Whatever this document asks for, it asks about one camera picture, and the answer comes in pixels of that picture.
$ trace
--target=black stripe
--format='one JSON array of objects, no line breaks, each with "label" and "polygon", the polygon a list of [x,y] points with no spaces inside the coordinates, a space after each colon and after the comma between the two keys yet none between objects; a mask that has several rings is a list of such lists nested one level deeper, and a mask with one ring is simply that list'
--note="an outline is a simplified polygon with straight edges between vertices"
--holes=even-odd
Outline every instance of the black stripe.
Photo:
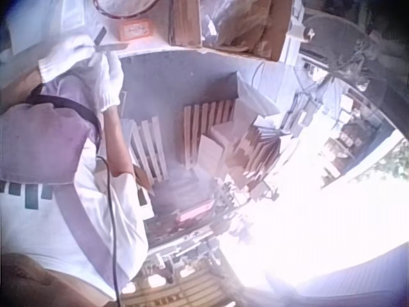
[{"label": "black stripe", "polygon": [[10,182],[10,184],[8,185],[8,194],[14,196],[21,196],[21,184]]},{"label": "black stripe", "polygon": [[43,190],[41,192],[42,200],[52,200],[52,185],[43,185]]},{"label": "black stripe", "polygon": [[38,184],[26,184],[26,209],[38,210]]},{"label": "black stripe", "polygon": [[4,193],[6,190],[6,183],[5,181],[0,180],[0,193]]}]

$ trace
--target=black strap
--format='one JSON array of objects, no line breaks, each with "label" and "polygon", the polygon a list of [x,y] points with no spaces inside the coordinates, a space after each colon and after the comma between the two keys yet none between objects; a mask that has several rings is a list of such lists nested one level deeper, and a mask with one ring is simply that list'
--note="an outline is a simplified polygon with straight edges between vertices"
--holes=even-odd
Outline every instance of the black strap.
[{"label": "black strap", "polygon": [[101,144],[101,124],[95,113],[87,107],[79,104],[78,102],[70,99],[58,96],[37,94],[38,88],[35,88],[30,96],[26,99],[25,103],[35,106],[37,104],[52,104],[56,109],[67,108],[72,109],[87,122],[91,123],[96,129],[96,150],[100,148]]}]

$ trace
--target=white glove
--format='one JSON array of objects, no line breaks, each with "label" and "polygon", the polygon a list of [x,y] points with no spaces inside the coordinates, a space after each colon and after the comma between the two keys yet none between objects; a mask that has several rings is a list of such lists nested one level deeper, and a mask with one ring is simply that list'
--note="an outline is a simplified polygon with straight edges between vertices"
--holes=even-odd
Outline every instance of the white glove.
[{"label": "white glove", "polygon": [[88,35],[70,36],[55,45],[48,56],[38,61],[42,82],[47,83],[77,62],[90,58],[95,51],[93,46]]},{"label": "white glove", "polygon": [[111,106],[118,106],[123,84],[121,61],[113,52],[102,54],[99,76],[95,84],[95,100],[99,111],[104,112]]}]

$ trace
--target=white shirt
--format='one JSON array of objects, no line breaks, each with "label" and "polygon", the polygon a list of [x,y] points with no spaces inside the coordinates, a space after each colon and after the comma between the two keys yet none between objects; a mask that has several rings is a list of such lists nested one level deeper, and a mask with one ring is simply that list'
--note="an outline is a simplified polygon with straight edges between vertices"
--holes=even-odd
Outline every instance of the white shirt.
[{"label": "white shirt", "polygon": [[[106,169],[96,173],[95,145],[88,139],[75,174],[74,185],[95,230],[112,253],[112,225],[109,214]],[[21,253],[48,270],[79,278],[111,299],[112,289],[96,272],[72,237],[59,211],[55,197],[42,199],[38,189],[38,209],[25,208],[25,185],[20,196],[9,193],[10,183],[0,193],[1,252]],[[111,196],[117,233],[117,261],[131,280],[141,268],[148,241],[137,197],[137,187],[130,174],[111,177]]]}]

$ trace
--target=sleeve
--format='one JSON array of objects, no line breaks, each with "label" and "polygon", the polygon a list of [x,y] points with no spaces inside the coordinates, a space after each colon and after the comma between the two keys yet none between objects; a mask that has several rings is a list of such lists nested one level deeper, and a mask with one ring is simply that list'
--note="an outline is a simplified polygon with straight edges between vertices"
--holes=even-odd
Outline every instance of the sleeve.
[{"label": "sleeve", "polygon": [[131,174],[111,177],[112,205],[117,233],[117,256],[120,265],[132,279],[148,254],[148,240]]}]

